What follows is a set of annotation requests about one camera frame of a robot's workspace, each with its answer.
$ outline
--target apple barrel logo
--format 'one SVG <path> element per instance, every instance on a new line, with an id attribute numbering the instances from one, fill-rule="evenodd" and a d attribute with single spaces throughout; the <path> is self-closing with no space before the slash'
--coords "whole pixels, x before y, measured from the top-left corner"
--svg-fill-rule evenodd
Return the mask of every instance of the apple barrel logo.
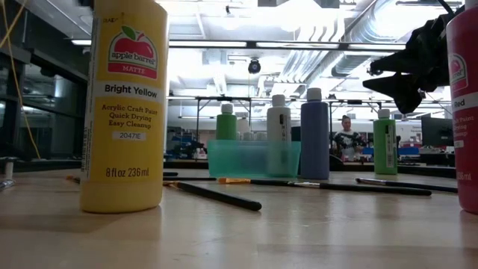
<path id="1" fill-rule="evenodd" d="M 158 53 L 152 41 L 128 26 L 110 44 L 108 71 L 158 78 Z"/>
<path id="2" fill-rule="evenodd" d="M 458 54 L 451 54 L 448 58 L 450 70 L 450 86 L 453 91 L 468 87 L 468 77 L 465 59 Z"/>

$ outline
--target green paint bottle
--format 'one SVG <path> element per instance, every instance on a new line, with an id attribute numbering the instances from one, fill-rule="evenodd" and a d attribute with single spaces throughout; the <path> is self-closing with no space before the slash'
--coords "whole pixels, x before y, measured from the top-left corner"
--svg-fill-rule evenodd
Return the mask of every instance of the green paint bottle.
<path id="1" fill-rule="evenodd" d="M 233 114 L 234 106 L 232 104 L 221 105 L 221 115 L 217 115 L 216 121 L 216 139 L 217 140 L 236 140 L 237 117 Z"/>
<path id="2" fill-rule="evenodd" d="M 390 110 L 380 109 L 379 119 L 373 122 L 373 159 L 375 173 L 397 174 L 397 135 L 395 120 L 390 120 Z"/>

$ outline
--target yellow cable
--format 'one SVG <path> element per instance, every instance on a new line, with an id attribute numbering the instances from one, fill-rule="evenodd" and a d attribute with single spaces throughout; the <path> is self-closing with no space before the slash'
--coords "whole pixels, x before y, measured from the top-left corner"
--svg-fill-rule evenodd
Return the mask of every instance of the yellow cable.
<path id="1" fill-rule="evenodd" d="M 33 144 L 33 147 L 35 148 L 35 152 L 37 153 L 38 159 L 41 159 L 40 152 L 38 151 L 38 147 L 35 143 L 35 140 L 33 139 L 33 135 L 32 135 L 31 130 L 30 130 L 30 125 L 28 124 L 27 114 L 25 113 L 25 110 L 23 109 L 22 92 L 20 91 L 20 85 L 19 85 L 19 82 L 18 82 L 18 78 L 16 77 L 15 60 L 13 59 L 12 45 L 11 45 L 11 42 L 10 42 L 10 32 L 13 29 L 13 27 L 15 27 L 17 18 L 19 17 L 21 12 L 23 11 L 23 7 L 25 6 L 26 2 L 27 2 L 27 0 L 25 0 L 23 2 L 23 5 L 20 8 L 19 13 L 16 15 L 15 20 L 13 21 L 12 25 L 9 28 L 8 28 L 8 21 L 7 21 L 7 9 L 5 7 L 5 4 L 3 4 L 1 6 L 2 11 L 3 11 L 3 20 L 4 20 L 4 24 L 5 24 L 5 30 L 7 30 L 7 35 L 4 37 L 3 41 L 0 43 L 0 48 L 3 46 L 3 43 L 6 40 L 7 44 L 8 44 L 8 52 L 10 53 L 10 61 L 11 61 L 11 64 L 12 64 L 13 78 L 15 80 L 16 92 L 18 93 L 20 108 L 22 109 L 23 116 L 25 117 L 25 124 L 27 126 L 28 134 L 30 135 L 31 143 Z"/>
<path id="2" fill-rule="evenodd" d="M 27 3 L 27 0 L 24 0 L 22 6 L 20 7 L 20 10 L 18 10 L 18 13 L 15 16 L 15 19 L 13 19 L 13 21 L 12 21 L 12 25 L 9 28 L 8 28 L 7 25 L 5 25 L 5 29 L 7 30 L 7 33 L 0 42 L 0 48 L 4 45 L 5 41 L 7 40 L 7 37 L 9 38 L 10 32 L 13 30 L 13 27 L 15 27 L 16 22 L 20 18 L 20 15 L 22 15 L 22 11 L 25 8 L 26 3 Z M 5 9 L 5 0 L 1 1 L 0 5 Z"/>

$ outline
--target wooden table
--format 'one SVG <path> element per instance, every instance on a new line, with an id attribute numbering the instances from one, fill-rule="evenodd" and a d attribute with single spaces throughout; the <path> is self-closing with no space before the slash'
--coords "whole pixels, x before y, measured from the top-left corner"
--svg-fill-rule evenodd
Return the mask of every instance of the wooden table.
<path id="1" fill-rule="evenodd" d="M 207 176 L 207 171 L 179 171 Z M 16 174 L 0 192 L 0 268 L 477 268 L 478 216 L 455 194 L 410 197 L 197 183 L 262 203 L 245 211 L 173 189 L 160 207 L 87 214 L 77 170 Z M 351 183 L 372 173 L 332 173 Z M 400 175 L 454 186 L 452 179 Z"/>

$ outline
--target black paintbrush handle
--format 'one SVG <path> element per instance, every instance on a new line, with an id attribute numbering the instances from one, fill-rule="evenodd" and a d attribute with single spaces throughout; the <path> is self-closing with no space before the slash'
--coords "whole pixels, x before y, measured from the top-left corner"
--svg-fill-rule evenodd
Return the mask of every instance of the black paintbrush handle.
<path id="1" fill-rule="evenodd" d="M 287 181 L 283 180 L 257 180 L 257 179 L 251 179 L 251 184 L 254 185 L 269 185 L 269 186 L 288 186 L 288 187 L 293 187 L 294 185 L 291 185 Z"/>
<path id="2" fill-rule="evenodd" d="M 177 176 L 178 172 L 163 172 L 163 176 Z"/>
<path id="3" fill-rule="evenodd" d="M 430 196 L 432 195 L 431 191 L 427 190 L 418 190 L 411 188 L 387 188 L 387 187 L 372 187 L 372 186 L 361 186 L 361 185 L 345 185 L 345 184 L 329 184 L 329 183 L 320 183 L 321 189 L 326 190 L 337 190 L 337 191 L 372 191 L 380 192 L 386 194 L 406 194 L 406 195 L 422 195 Z"/>
<path id="4" fill-rule="evenodd" d="M 417 188 L 417 189 L 431 190 L 431 191 L 446 191 L 446 192 L 451 192 L 451 193 L 455 193 L 455 194 L 458 193 L 458 188 L 442 187 L 442 186 L 434 186 L 434 185 L 424 185 L 424 184 L 415 184 L 415 183 L 405 183 L 405 182 L 385 182 L 385 186 Z"/>
<path id="5" fill-rule="evenodd" d="M 241 208 L 258 211 L 261 210 L 262 205 L 259 202 L 251 201 L 242 197 L 237 197 L 230 194 L 225 194 L 219 191 L 212 191 L 206 188 L 201 188 L 196 185 L 188 184 L 185 182 L 177 182 L 178 188 L 188 193 L 196 194 L 209 199 L 217 200 L 220 202 L 228 203 L 229 205 L 236 205 Z"/>
<path id="6" fill-rule="evenodd" d="M 164 181 L 214 181 L 216 178 L 196 178 L 196 177 L 180 177 L 180 176 L 163 176 Z"/>

